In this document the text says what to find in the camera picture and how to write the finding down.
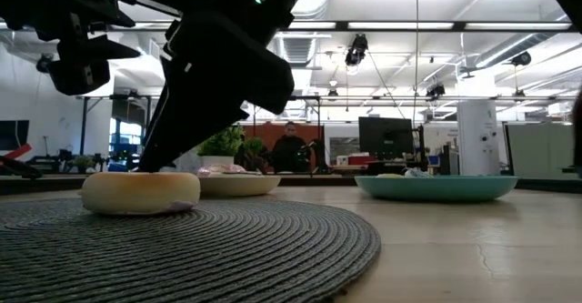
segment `black monitor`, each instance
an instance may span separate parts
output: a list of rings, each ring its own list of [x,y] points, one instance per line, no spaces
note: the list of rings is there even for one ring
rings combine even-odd
[[[26,144],[28,126],[28,120],[0,121],[0,151],[12,151]]]
[[[415,153],[412,120],[404,118],[360,117],[360,151],[377,159],[392,159]]]

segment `gray woven placemat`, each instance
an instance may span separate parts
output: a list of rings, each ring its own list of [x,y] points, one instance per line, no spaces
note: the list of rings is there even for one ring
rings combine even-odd
[[[165,217],[102,217],[78,199],[0,204],[0,301],[312,302],[380,251],[339,208],[204,200]]]

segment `teal bowl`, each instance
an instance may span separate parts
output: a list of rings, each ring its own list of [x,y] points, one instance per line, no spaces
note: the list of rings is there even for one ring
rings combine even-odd
[[[517,180],[517,177],[502,176],[356,177],[357,185],[372,197],[447,203],[491,201],[509,193]]]

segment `white bowl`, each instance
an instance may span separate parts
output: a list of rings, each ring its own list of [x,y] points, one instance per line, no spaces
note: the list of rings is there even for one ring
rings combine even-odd
[[[247,197],[264,195],[275,189],[281,177],[234,176],[200,177],[200,189],[204,196]]]

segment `person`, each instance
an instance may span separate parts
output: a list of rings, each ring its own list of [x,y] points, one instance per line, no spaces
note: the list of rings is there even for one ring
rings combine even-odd
[[[578,177],[582,179],[582,90],[572,110],[572,121],[574,123],[574,168]]]
[[[296,125],[287,122],[285,134],[277,139],[273,147],[273,169],[279,172],[306,172],[305,164],[299,162],[297,153],[306,145],[306,141],[296,134]]]

